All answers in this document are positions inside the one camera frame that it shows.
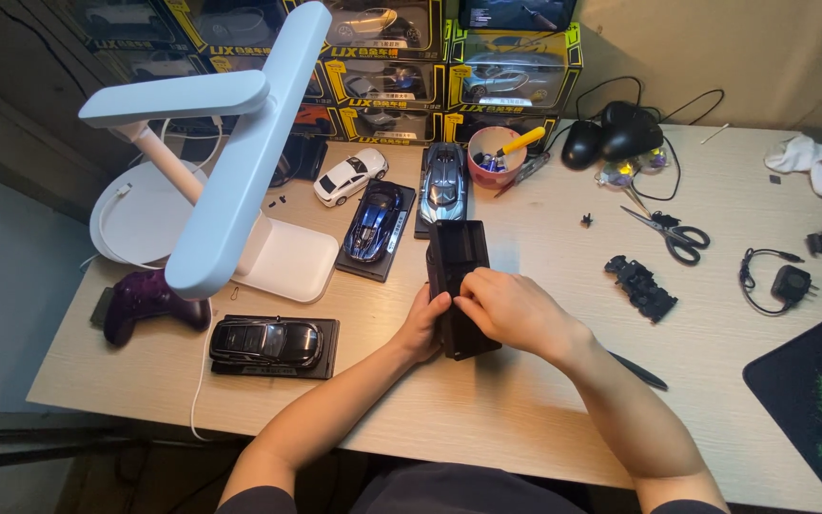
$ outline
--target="scissors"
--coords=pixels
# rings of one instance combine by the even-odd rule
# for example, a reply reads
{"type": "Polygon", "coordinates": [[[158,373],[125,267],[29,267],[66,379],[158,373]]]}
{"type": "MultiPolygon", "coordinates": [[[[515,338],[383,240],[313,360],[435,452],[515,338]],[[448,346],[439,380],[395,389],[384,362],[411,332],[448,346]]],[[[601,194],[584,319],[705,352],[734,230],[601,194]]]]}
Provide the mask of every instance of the scissors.
{"type": "Polygon", "coordinates": [[[630,213],[633,217],[642,221],[649,227],[656,229],[658,233],[665,238],[665,246],[668,248],[668,253],[671,254],[671,257],[677,259],[679,263],[684,263],[689,266],[697,265],[700,263],[700,252],[696,249],[699,248],[702,250],[709,247],[709,235],[699,228],[685,227],[682,225],[679,227],[666,228],[663,227],[661,223],[656,223],[648,217],[645,217],[642,214],[637,214],[624,206],[620,206],[620,208],[630,213]],[[687,235],[688,233],[699,236],[700,239],[691,238],[687,235]],[[690,258],[684,257],[678,252],[678,250],[690,255],[690,258]]]}

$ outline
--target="hand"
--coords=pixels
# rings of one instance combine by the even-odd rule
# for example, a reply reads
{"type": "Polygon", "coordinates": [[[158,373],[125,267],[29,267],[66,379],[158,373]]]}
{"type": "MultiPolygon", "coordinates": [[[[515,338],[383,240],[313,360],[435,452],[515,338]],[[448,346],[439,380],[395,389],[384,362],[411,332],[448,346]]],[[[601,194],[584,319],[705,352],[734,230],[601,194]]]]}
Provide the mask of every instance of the hand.
{"type": "Polygon", "coordinates": [[[595,337],[528,277],[478,268],[465,275],[456,306],[487,337],[545,360],[562,359],[595,337]]]}
{"type": "Polygon", "coordinates": [[[405,324],[395,332],[392,342],[409,350],[415,362],[427,360],[440,349],[440,343],[433,340],[433,324],[451,305],[449,293],[441,293],[430,300],[429,285],[424,284],[411,304],[405,324]]]}

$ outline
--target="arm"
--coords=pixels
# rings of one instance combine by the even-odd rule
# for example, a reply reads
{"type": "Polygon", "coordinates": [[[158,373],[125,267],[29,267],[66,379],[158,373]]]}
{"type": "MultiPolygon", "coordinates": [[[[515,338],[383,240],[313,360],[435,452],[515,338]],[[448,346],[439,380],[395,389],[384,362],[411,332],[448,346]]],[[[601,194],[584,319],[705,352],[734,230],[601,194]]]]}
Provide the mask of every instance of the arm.
{"type": "Polygon", "coordinates": [[[677,415],[530,278],[478,268],[454,302],[490,338],[544,358],[573,380],[601,437],[633,478],[643,512],[675,499],[728,511],[677,415]]]}
{"type": "Polygon", "coordinates": [[[395,380],[438,349],[433,323],[451,300],[443,294],[428,303],[428,297],[424,285],[389,342],[278,413],[243,450],[220,503],[258,485],[274,485],[293,496],[297,470],[334,448],[395,380]]]}

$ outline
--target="white desk lamp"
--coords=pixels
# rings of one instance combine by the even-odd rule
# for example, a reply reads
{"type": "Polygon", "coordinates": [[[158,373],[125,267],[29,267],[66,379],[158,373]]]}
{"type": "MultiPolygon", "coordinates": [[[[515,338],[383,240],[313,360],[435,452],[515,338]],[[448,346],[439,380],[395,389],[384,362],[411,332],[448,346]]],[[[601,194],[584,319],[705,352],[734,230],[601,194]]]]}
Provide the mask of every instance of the white desk lamp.
{"type": "Polygon", "coordinates": [[[211,297],[228,280],[297,302],[322,296],[338,241],[261,212],[319,49],[332,22],[322,2],[286,18],[262,71],[116,86],[90,97],[78,117],[134,143],[195,208],[166,265],[180,297],[211,297]],[[148,120],[239,114],[204,186],[148,128],[148,120]]]}

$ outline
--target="wooden desk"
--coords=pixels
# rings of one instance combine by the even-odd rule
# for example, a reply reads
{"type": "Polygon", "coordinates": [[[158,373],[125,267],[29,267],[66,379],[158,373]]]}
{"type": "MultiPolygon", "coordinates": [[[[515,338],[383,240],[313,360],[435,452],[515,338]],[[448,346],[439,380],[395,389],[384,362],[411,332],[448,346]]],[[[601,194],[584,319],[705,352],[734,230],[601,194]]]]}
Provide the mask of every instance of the wooden desk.
{"type": "MultiPolygon", "coordinates": [[[[822,485],[753,394],[744,365],[822,320],[822,257],[801,266],[819,296],[787,315],[753,310],[738,286],[739,263],[750,247],[806,256],[805,235],[822,229],[822,198],[807,175],[771,184],[763,153],[792,133],[728,129],[706,145],[711,127],[665,126],[677,149],[683,179],[669,202],[648,200],[686,224],[706,230],[713,244],[702,263],[685,267],[668,255],[663,239],[625,214],[621,192],[596,186],[594,170],[559,164],[563,137],[545,169],[499,199],[474,188],[471,218],[487,229],[497,269],[531,276],[607,347],[668,382],[661,397],[690,428],[725,497],[732,502],[822,511],[822,485]],[[592,213],[591,228],[580,218],[592,213]],[[618,254],[637,259],[679,303],[652,325],[627,301],[603,267],[618,254]]],[[[332,143],[323,169],[361,146],[332,143]]],[[[378,146],[390,163],[389,179],[416,187],[421,149],[378,146]]],[[[646,193],[667,196],[674,168],[645,176],[646,193]]],[[[291,182],[268,194],[268,216],[330,233],[341,240],[354,198],[326,208],[311,184],[291,182]]],[[[323,298],[311,306],[233,285],[213,298],[224,314],[333,317],[342,322],[336,372],[382,345],[403,321],[427,279],[426,241],[405,228],[385,284],[335,272],[323,298]]],[[[754,297],[775,304],[769,285],[784,262],[753,261],[760,287],[754,297]]],[[[188,425],[204,334],[168,317],[140,323],[131,343],[111,350],[88,318],[100,292],[130,266],[98,259],[66,313],[28,400],[95,413],[188,425]]],[[[318,382],[205,375],[196,425],[256,434],[285,405],[318,382]]],[[[592,484],[629,487],[585,411],[572,383],[530,354],[509,348],[455,362],[438,358],[414,369],[389,391],[344,440],[343,447],[434,461],[499,467],[592,484]]]]}

